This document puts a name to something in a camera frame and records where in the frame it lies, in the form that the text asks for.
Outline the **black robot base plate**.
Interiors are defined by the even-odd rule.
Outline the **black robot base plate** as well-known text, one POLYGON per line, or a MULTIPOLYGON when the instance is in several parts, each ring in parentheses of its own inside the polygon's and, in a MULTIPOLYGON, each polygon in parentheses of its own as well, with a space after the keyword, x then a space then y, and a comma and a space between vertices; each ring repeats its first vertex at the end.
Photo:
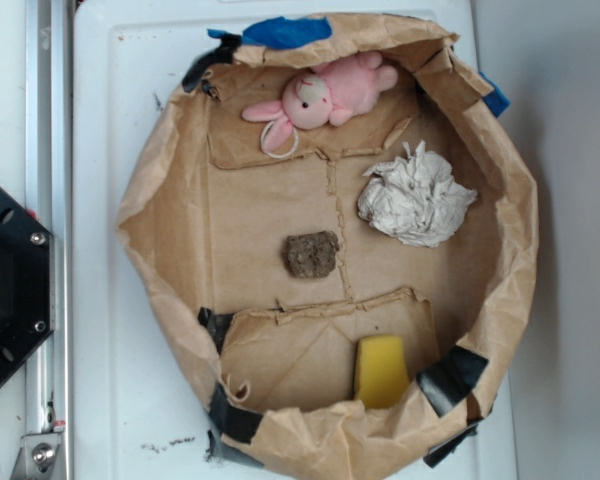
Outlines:
POLYGON ((0 187, 0 388, 49 337, 52 235, 0 187))

